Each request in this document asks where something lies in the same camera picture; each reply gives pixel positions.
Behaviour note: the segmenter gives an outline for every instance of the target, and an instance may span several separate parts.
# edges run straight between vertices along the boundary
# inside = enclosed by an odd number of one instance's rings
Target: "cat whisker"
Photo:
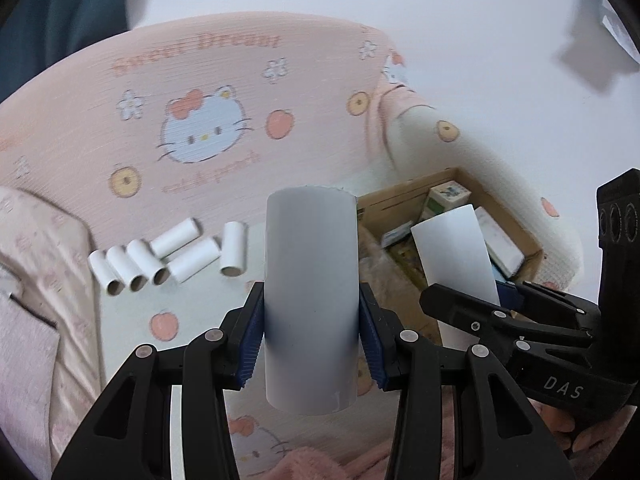
[[[173,152],[166,152],[166,153],[163,153],[162,155],[160,155],[160,157],[158,158],[158,160],[160,160],[161,158],[166,157],[167,155],[171,155],[172,153],[173,153]]]

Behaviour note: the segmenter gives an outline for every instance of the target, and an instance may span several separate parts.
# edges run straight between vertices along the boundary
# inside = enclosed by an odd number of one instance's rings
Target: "white tube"
[[[265,374],[269,403],[335,413],[357,393],[355,197],[328,187],[272,194],[266,215]]]
[[[140,268],[146,279],[154,285],[164,283],[169,277],[169,271],[166,270],[164,263],[153,256],[147,244],[142,240],[130,241],[127,245],[127,254]]]
[[[220,257],[220,248],[213,238],[203,238],[192,248],[184,251],[166,268],[178,283],[188,280],[196,272],[200,272]]]
[[[220,272],[225,276],[240,276],[246,270],[246,225],[227,222],[222,233]]]
[[[113,272],[104,257],[104,251],[94,251],[89,254],[89,267],[94,273],[95,279],[100,284],[100,288],[109,296],[117,296],[122,292],[124,285]]]
[[[452,209],[411,228],[427,283],[439,283],[500,305],[482,231],[471,204]],[[466,350],[478,338],[438,322],[442,345]]]
[[[151,240],[149,246],[158,258],[164,258],[171,253],[175,253],[181,247],[200,236],[200,229],[193,220],[187,218],[168,231],[162,233],[158,238]]]
[[[119,245],[107,250],[107,262],[129,290],[137,292],[145,285],[142,272]]]

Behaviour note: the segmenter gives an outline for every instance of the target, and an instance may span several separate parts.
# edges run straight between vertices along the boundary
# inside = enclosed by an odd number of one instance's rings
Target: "cardboard box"
[[[455,180],[471,191],[469,203],[474,208],[482,206],[525,255],[524,263],[513,281],[533,280],[544,258],[542,248],[531,233],[489,195],[476,179],[459,168],[450,168],[359,197],[358,221],[380,243],[383,235],[392,229],[410,221],[418,223],[431,187],[449,180]],[[411,236],[387,248],[387,251],[418,290],[426,288],[427,282]],[[431,320],[423,314],[418,304],[396,304],[393,310],[402,320],[408,319],[414,326],[424,325],[426,320]]]

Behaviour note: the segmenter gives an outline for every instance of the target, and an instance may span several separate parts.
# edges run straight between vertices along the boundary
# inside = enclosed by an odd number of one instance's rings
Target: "white cylinder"
[[[420,222],[411,228],[427,283],[453,288],[500,305],[494,272],[478,218],[471,204]],[[441,321],[442,345],[466,350],[478,338]]]
[[[246,225],[227,222],[222,232],[220,272],[225,276],[240,276],[246,270]]]
[[[213,238],[207,237],[170,261],[166,268],[178,283],[182,283],[219,257],[220,247]]]
[[[100,284],[100,288],[109,296],[117,296],[124,288],[123,283],[113,272],[104,257],[104,251],[94,251],[89,254],[89,267],[94,273],[95,279]]]
[[[107,250],[107,262],[129,290],[137,292],[145,285],[142,272],[119,245]]]
[[[130,241],[129,245],[127,245],[127,254],[142,271],[146,279],[154,285],[164,283],[169,277],[169,271],[166,270],[164,263],[153,256],[148,245],[142,240]]]
[[[355,197],[329,187],[277,191],[265,246],[267,400],[299,415],[348,408],[357,393]]]
[[[158,238],[151,240],[149,246],[158,258],[164,258],[175,253],[181,247],[200,236],[200,229],[193,218],[187,218]]]

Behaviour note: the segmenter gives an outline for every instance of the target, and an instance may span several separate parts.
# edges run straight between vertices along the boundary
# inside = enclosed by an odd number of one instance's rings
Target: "silver rivet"
[[[489,349],[484,345],[473,345],[471,351],[477,357],[487,357],[489,355]]]
[[[145,358],[149,357],[154,352],[154,349],[149,345],[142,345],[136,348],[136,357]]]
[[[222,332],[222,330],[220,330],[219,328],[212,328],[211,330],[207,330],[204,334],[204,339],[206,339],[207,341],[220,341],[223,337],[223,335],[225,335],[224,332]]]
[[[400,339],[407,341],[408,343],[415,343],[418,341],[418,334],[413,330],[402,330],[400,333]]]

